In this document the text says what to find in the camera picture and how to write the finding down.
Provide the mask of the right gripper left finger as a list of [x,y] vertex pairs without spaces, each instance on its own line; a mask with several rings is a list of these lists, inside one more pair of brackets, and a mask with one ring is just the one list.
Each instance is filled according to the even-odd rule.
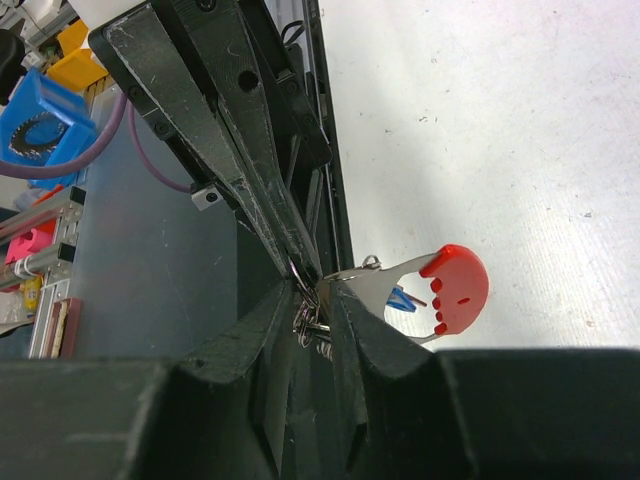
[[294,293],[276,284],[178,360],[1,366],[5,479],[276,479]]

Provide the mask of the red handle spring keyring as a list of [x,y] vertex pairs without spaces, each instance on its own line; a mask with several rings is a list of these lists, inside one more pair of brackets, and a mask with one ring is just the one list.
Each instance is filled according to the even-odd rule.
[[[431,303],[409,294],[400,285],[400,280],[409,274],[417,274],[430,281],[429,288],[434,294]],[[396,285],[404,289],[417,309],[428,305],[432,307],[436,319],[433,332],[426,336],[412,336],[410,339],[416,343],[464,332],[479,317],[489,295],[489,276],[485,266],[465,246],[447,244],[434,253],[390,268],[384,268],[377,256],[369,255],[361,265],[332,273],[319,280],[313,288],[301,286],[302,301],[294,316],[293,332],[300,346],[306,348],[315,343],[316,351],[328,360],[333,358],[328,313],[329,288],[334,284],[347,286],[365,310],[381,321],[385,319],[385,310],[391,308],[386,301]]]

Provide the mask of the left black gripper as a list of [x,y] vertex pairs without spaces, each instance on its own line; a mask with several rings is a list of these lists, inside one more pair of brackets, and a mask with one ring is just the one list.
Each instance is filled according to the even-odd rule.
[[312,75],[262,1],[144,1],[89,43],[134,110],[200,185],[249,217],[276,266],[316,279],[303,220],[333,157]]

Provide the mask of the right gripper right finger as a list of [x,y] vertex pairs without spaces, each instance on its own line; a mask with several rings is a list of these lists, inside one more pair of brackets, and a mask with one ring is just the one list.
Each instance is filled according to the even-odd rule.
[[347,287],[328,296],[351,479],[635,479],[631,349],[429,352]]

